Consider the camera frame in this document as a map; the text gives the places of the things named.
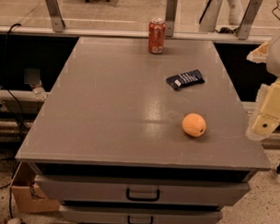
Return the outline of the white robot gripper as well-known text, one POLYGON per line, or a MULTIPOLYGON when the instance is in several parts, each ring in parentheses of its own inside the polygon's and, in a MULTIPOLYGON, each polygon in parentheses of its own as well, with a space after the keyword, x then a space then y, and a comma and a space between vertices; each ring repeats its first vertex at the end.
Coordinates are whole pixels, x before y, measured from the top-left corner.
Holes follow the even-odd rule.
POLYGON ((261 141, 280 124, 280 30, 270 41, 249 52, 246 59, 255 64, 266 62, 267 71, 279 77, 272 85, 261 84, 245 133, 249 140, 261 141))

